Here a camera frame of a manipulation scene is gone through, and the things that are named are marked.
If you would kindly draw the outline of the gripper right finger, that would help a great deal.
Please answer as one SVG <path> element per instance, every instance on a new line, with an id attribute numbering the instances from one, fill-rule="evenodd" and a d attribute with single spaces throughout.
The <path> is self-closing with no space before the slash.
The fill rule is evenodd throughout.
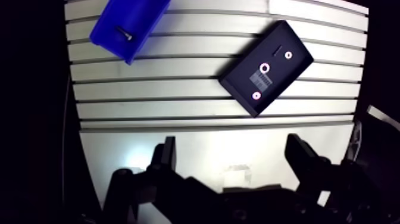
<path id="1" fill-rule="evenodd" d="M 348 159 L 332 164 L 294 133 L 287 136 L 285 159 L 299 180 L 296 192 L 315 202 L 330 192 L 325 210 L 340 223 L 377 222 L 377 188 L 358 164 Z"/>

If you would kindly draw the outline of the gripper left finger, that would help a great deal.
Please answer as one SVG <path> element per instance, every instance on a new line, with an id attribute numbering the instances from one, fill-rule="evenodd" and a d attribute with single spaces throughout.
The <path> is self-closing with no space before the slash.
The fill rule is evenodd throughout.
<path id="1" fill-rule="evenodd" d="M 102 223 L 137 221 L 139 205 L 152 203 L 171 223 L 222 223 L 219 195 L 195 178 L 176 173 L 176 139 L 166 137 L 144 172 L 113 172 L 102 210 Z"/>

